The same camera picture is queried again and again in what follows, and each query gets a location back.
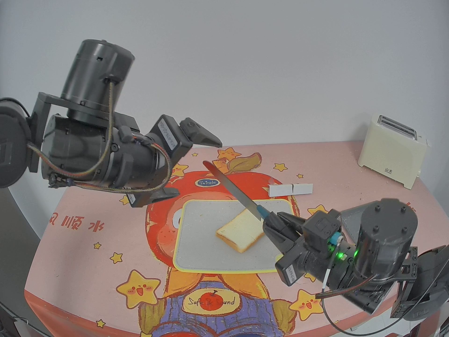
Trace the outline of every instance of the white wall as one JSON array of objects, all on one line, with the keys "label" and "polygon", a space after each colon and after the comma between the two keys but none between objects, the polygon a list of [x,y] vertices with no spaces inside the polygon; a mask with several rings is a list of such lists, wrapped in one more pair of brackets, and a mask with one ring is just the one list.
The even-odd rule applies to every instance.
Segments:
[{"label": "white wall", "polygon": [[[449,0],[4,0],[0,95],[59,95],[81,41],[136,61],[117,110],[148,131],[190,116],[226,145],[363,139],[381,111],[427,135],[448,196]],[[214,111],[211,105],[220,108]],[[63,190],[10,188],[41,235]]]}]

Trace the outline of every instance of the red apple print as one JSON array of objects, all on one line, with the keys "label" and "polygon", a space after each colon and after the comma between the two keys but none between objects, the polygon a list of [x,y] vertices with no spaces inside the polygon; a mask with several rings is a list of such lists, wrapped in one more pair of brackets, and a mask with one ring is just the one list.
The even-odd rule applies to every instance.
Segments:
[{"label": "red apple print", "polygon": [[216,294],[217,291],[213,293],[207,292],[199,297],[199,305],[205,311],[216,311],[221,306],[223,306],[223,298]]}]

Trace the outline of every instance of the label sticker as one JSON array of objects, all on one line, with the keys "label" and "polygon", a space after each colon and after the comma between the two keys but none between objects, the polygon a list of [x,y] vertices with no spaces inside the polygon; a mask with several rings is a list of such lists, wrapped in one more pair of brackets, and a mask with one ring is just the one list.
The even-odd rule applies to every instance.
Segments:
[{"label": "label sticker", "polygon": [[126,196],[128,196],[129,202],[131,202],[131,204],[136,202],[136,197],[133,194],[126,194]]},{"label": "label sticker", "polygon": [[176,146],[178,146],[178,142],[176,141],[175,136],[171,132],[170,128],[168,127],[167,123],[164,119],[161,119],[158,122],[159,130],[161,131],[162,136],[164,136],[165,141],[168,144],[168,147],[173,151]]},{"label": "label sticker", "polygon": [[216,178],[202,178],[201,180],[195,181],[195,185],[198,187],[214,187],[218,186],[220,181]]},{"label": "label sticker", "polygon": [[289,267],[287,267],[287,269],[285,270],[287,272],[287,277],[288,280],[291,284],[294,284],[296,281],[296,273],[295,273],[295,269],[293,268],[293,265],[290,265]]}]

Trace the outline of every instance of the toaster slot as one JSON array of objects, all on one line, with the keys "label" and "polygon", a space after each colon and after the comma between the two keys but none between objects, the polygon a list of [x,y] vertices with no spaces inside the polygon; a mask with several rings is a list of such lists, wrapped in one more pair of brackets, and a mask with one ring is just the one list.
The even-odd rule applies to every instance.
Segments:
[{"label": "toaster slot", "polygon": [[386,128],[389,128],[393,131],[399,132],[409,138],[412,138],[413,140],[417,140],[416,131],[413,130],[411,127],[408,127],[404,124],[401,124],[400,122],[397,122],[395,120],[392,120],[388,118],[387,116],[380,115],[378,124],[385,126]]}]

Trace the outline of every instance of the blue connector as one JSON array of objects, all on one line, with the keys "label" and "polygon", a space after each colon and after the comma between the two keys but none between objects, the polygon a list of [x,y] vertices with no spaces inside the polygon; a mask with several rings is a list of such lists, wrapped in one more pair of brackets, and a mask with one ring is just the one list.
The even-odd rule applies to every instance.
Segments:
[{"label": "blue connector", "polygon": [[257,205],[257,211],[261,214],[263,219],[266,219],[266,217],[270,215],[270,211],[268,211],[265,207],[261,205]]},{"label": "blue connector", "polygon": [[333,235],[332,235],[332,237],[330,238],[330,240],[329,240],[329,243],[331,244],[331,245],[334,245],[334,246],[336,246],[337,245],[337,241],[338,241],[338,238],[341,236],[341,233],[340,232],[335,232]]}]

